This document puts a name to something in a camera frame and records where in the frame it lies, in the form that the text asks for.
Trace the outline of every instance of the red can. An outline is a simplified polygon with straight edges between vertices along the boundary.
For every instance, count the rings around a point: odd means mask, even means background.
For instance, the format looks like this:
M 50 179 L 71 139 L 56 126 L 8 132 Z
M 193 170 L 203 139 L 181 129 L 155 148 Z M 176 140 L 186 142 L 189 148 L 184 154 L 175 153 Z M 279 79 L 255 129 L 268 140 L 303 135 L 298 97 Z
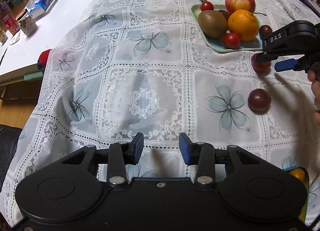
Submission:
M 10 13 L 8 13 L 4 17 L 2 22 L 7 27 L 7 29 L 10 31 L 12 36 L 14 36 L 20 30 L 18 23 L 16 22 L 16 20 L 12 17 L 12 15 Z

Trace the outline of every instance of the white lace tablecloth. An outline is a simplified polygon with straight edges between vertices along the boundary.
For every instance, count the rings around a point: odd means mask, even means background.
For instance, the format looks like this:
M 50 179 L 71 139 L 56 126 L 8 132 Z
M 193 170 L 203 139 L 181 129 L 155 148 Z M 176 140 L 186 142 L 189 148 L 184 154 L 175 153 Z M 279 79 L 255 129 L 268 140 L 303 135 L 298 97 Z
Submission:
M 298 0 L 255 1 L 273 30 L 298 19 L 319 22 Z M 84 145 L 108 148 L 137 132 L 144 134 L 145 148 L 139 165 L 128 166 L 130 177 L 194 177 L 195 167 L 184 164 L 178 148 L 179 134 L 186 132 L 216 148 L 236 144 L 280 168 L 304 166 L 311 178 L 307 222 L 320 213 L 319 135 L 306 74 L 272 68 L 259 78 L 253 52 L 214 52 L 192 17 L 194 4 L 199 0 L 89 5 L 84 21 L 50 52 L 38 105 L 0 194 L 10 225 L 22 219 L 14 192 L 24 177 Z M 255 88 L 272 96 L 265 114 L 247 106 Z M 218 165 L 217 178 L 224 176 Z M 98 178 L 106 180 L 106 166 Z

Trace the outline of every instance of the hand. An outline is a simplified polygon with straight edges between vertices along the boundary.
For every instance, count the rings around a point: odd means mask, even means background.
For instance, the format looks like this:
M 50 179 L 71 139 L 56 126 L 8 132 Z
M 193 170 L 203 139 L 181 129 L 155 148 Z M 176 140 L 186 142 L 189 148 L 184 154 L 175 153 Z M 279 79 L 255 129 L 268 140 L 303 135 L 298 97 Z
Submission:
M 320 82 L 316 79 L 316 74 L 313 70 L 309 69 L 308 71 L 308 79 L 312 82 L 311 90 L 315 97 L 315 106 L 318 110 L 315 111 L 313 115 L 313 121 L 320 125 Z

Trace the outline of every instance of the square plate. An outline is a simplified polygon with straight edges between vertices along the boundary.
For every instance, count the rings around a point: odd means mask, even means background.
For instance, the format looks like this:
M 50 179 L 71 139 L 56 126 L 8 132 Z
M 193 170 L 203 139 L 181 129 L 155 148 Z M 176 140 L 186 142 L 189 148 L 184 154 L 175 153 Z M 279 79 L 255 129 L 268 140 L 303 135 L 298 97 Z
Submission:
M 223 4 L 214 4 L 214 9 L 215 10 L 225 10 L 226 11 L 226 7 Z M 195 19 L 195 21 L 198 24 L 198 16 L 201 12 L 200 10 L 200 4 L 197 5 L 193 5 L 191 7 L 191 12 L 193 15 L 193 18 Z M 257 18 L 258 20 L 258 25 L 259 27 L 262 25 L 261 21 Z M 223 45 L 222 45 L 222 39 L 218 38 L 218 39 L 214 39 L 214 38 L 210 38 L 206 35 L 204 35 L 204 33 L 202 32 L 202 30 L 200 29 L 202 37 L 204 39 L 204 41 L 206 42 L 207 46 L 212 48 L 214 51 L 216 52 L 223 52 L 223 53 L 227 53 L 227 52 L 234 52 L 234 51 L 246 51 L 246 50 L 250 50 L 250 51 L 257 51 L 257 50 L 262 50 L 262 41 L 259 37 L 259 33 L 256 36 L 256 38 L 252 41 L 241 41 L 240 46 L 238 49 L 226 49 Z

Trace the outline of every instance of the tissue box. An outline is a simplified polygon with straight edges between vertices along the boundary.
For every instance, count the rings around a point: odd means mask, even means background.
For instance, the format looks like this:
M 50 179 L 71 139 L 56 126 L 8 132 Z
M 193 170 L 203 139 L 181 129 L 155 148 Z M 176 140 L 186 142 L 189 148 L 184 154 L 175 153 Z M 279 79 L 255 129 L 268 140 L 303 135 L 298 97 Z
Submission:
M 35 6 L 30 10 L 29 14 L 33 19 L 35 19 L 47 10 L 51 2 L 51 0 L 38 0 Z

